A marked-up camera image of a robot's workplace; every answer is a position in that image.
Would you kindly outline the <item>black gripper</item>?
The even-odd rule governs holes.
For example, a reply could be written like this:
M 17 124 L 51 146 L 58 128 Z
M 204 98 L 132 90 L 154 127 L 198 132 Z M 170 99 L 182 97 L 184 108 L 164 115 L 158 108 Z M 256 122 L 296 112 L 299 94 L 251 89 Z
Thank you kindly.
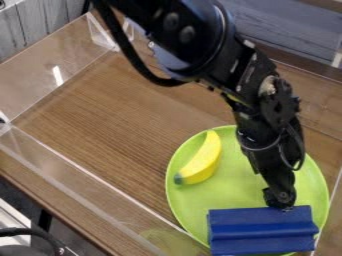
M 265 205 L 277 209 L 292 208 L 296 200 L 293 172 L 301 168 L 304 162 L 301 134 L 292 126 L 287 126 L 264 146 L 240 130 L 234 134 L 253 173 L 261 176 L 267 184 L 263 189 Z

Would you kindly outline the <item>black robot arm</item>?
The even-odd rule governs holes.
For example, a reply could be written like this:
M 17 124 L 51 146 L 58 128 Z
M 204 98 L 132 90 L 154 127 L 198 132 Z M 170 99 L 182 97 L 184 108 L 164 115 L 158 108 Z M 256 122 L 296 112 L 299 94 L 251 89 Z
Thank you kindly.
M 217 0 L 89 0 L 130 65 L 162 87 L 204 82 L 220 93 L 236 122 L 236 139 L 252 170 L 267 187 L 269 207 L 296 201 L 295 175 L 304 161 L 297 120 L 299 98 L 276 65 L 234 30 Z M 156 45 L 154 56 L 168 76 L 146 68 L 117 16 L 124 15 Z

